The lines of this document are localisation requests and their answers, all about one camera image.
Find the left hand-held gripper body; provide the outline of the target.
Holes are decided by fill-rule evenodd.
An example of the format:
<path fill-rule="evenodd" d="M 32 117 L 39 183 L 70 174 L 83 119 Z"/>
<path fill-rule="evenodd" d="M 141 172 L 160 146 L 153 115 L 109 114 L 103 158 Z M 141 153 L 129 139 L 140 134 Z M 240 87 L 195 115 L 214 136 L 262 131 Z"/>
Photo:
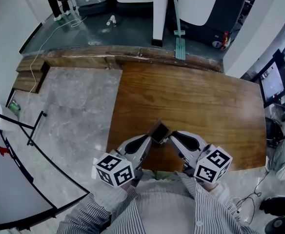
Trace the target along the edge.
<path fill-rule="evenodd" d="M 132 162 L 109 153 L 104 153 L 95 163 L 99 179 L 111 187 L 121 187 L 138 180 L 141 172 L 133 169 Z"/>

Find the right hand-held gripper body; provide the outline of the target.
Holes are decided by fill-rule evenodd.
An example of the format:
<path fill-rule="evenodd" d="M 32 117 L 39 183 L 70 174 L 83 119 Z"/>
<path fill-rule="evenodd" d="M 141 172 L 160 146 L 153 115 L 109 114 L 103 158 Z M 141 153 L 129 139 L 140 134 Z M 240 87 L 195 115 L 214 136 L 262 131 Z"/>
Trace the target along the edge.
<path fill-rule="evenodd" d="M 183 172 L 207 183 L 217 182 L 228 170 L 232 156 L 220 146 L 208 144 L 196 155 L 190 155 Z"/>

